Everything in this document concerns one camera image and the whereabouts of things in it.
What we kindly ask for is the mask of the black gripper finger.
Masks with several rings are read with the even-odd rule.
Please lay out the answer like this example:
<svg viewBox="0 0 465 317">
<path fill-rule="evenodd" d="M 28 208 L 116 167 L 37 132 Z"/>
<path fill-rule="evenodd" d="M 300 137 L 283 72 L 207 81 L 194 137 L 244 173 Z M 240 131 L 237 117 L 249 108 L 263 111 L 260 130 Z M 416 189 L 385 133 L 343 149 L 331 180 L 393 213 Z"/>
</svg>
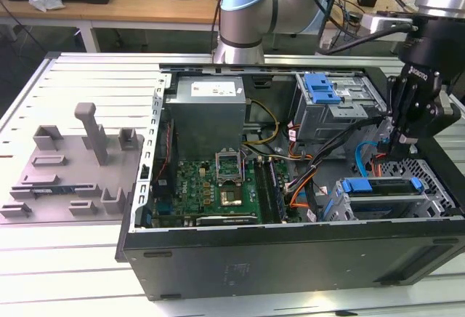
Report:
<svg viewBox="0 0 465 317">
<path fill-rule="evenodd" d="M 399 89 L 402 89 L 401 86 L 401 80 L 399 76 L 390 76 L 387 79 L 387 89 L 388 89 L 388 108 L 387 108 L 387 115 L 391 118 L 391 125 L 392 125 L 392 131 L 389 134 L 389 143 L 388 143 L 388 148 L 387 148 L 387 154 L 389 156 L 394 157 L 396 154 L 396 146 L 398 143 L 398 139 L 400 136 L 397 121 L 398 121 L 398 94 L 399 94 Z"/>
<path fill-rule="evenodd" d="M 429 104 L 425 108 L 411 107 L 410 113 L 399 111 L 395 114 L 395 158 L 410 155 L 410 146 L 418 140 L 433 137 L 460 119 L 456 104 L 448 108 Z"/>
</svg>

